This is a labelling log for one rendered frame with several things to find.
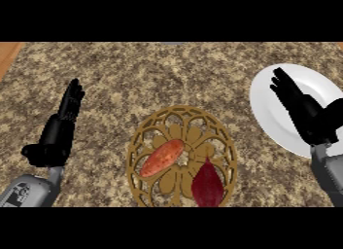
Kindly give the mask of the brown openwork round placemat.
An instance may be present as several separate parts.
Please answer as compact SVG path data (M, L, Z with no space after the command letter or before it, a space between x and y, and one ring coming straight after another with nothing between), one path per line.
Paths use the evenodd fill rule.
M184 142L185 163L172 166L151 177L143 177L137 167L174 139ZM206 159L216 168L224 187L221 206L231 198L237 178L236 148L219 120L202 109L175 105L159 110L140 125L128 147L126 177L131 192L140 206L154 206L162 202L156 194L171 195L166 206L181 206L191 194L193 178Z

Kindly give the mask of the orange sweet potato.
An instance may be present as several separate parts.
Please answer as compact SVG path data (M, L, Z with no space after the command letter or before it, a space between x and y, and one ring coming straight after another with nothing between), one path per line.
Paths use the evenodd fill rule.
M171 140L153 152L143 164L140 175L151 177L175 163L184 151L184 142L179 139Z

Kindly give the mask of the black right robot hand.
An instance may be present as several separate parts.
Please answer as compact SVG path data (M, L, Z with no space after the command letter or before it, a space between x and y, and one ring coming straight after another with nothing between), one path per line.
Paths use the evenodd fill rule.
M273 70L270 89L284 106L304 141L311 145L335 144L336 130L343 126L343 98L326 107L305 94L281 68Z

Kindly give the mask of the white round plate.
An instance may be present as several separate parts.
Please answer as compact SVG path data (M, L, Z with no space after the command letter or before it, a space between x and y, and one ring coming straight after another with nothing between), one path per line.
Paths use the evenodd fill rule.
M302 93L315 99L321 107L326 107L335 100L343 99L343 91L318 71L293 63L268 66L259 71L252 81L250 107L262 130L289 152L310 158L313 156L311 145L301 137L289 111L270 88L274 77L273 70L277 68L283 69ZM343 125L336 129L336 136L339 141L327 148L330 156L343 154Z

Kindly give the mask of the dark red sweet potato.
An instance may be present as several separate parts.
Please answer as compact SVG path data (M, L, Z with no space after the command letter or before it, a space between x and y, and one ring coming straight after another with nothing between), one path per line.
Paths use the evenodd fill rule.
M193 179L191 192L200 207L218 207L221 205L224 187L211 160L206 160Z

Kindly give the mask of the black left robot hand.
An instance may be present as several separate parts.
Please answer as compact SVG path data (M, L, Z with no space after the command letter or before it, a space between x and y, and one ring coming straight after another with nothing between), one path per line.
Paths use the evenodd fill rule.
M73 79L63 96L60 110L44 127L39 143L23 147L23 155L36 167L66 165L72 154L75 123L83 96L85 91L79 79Z

